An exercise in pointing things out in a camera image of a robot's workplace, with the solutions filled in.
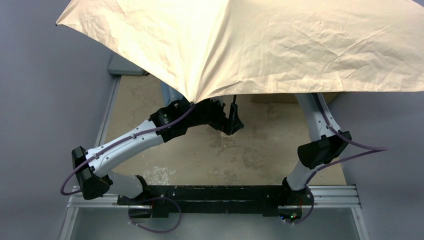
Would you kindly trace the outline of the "light blue umbrella case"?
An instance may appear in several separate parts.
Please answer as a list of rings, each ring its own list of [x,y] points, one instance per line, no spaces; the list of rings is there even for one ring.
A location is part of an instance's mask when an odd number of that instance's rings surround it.
[[[160,87],[161,87],[163,103],[165,106],[168,106],[173,101],[182,100],[184,98],[184,96],[180,92],[178,92],[176,89],[169,86],[163,81],[160,83]]]

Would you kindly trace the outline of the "beige umbrella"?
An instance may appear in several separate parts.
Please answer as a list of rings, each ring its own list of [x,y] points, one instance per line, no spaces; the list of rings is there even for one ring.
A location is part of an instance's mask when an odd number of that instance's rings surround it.
[[[424,89],[424,8],[413,0],[72,0],[55,23],[192,103]]]

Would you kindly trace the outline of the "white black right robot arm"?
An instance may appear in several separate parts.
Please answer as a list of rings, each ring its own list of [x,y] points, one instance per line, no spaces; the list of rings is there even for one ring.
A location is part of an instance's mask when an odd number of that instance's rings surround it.
[[[299,161],[282,181],[286,198],[303,194],[311,175],[339,157],[349,144],[346,140],[352,139],[335,121],[321,93],[296,93],[295,97],[307,121],[310,142],[297,148]]]

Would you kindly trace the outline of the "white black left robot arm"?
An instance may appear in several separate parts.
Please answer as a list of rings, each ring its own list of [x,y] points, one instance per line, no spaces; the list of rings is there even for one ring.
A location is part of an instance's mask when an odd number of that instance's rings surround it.
[[[232,102],[229,114],[224,107],[223,102],[214,98],[197,104],[185,98],[177,99],[113,141],[91,149],[74,148],[72,175],[77,179],[79,192],[85,200],[102,197],[109,191],[129,199],[137,198],[147,191],[143,177],[121,175],[113,169],[149,148],[185,135],[192,127],[208,125],[227,136],[243,129],[238,105]]]

